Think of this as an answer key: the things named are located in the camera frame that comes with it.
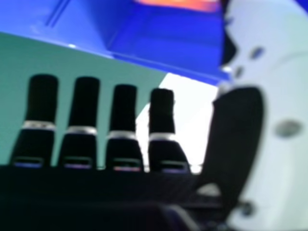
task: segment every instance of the orange object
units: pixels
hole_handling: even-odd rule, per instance
[[[135,0],[153,6],[186,8],[195,11],[214,12],[218,8],[218,0]]]

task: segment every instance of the blue surface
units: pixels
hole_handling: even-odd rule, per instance
[[[307,0],[297,0],[308,9]],[[2,0],[0,31],[217,84],[221,15],[132,0]]]

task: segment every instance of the green surface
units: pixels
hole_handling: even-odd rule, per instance
[[[102,165],[114,86],[119,83],[136,85],[137,112],[140,112],[149,101],[151,89],[157,87],[165,76],[163,72],[145,67],[0,34],[0,164],[9,160],[25,116],[28,80],[37,73],[56,75],[60,82],[53,164],[57,161],[68,122],[76,77],[94,76],[101,80],[98,161]]]

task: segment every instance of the white plastic casing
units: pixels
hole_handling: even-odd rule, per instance
[[[264,121],[240,202],[227,223],[238,231],[308,230],[308,15],[295,0],[231,0],[226,30],[238,48],[229,66],[233,89],[257,87]],[[263,53],[255,59],[252,53]],[[242,74],[236,76],[238,68]],[[299,130],[284,137],[288,121]]]

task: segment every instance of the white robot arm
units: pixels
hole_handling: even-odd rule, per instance
[[[308,14],[295,0],[230,0],[225,20],[237,51],[224,65],[231,81],[221,85],[220,97],[251,88],[263,101],[256,153],[237,205],[227,213],[227,224],[237,231],[306,231]],[[206,155],[215,155],[215,150],[208,148]],[[204,168],[211,164],[209,156]],[[209,183],[232,186],[215,170],[204,169],[202,174],[208,177],[203,188]],[[249,205],[248,213],[239,206],[243,204]]]

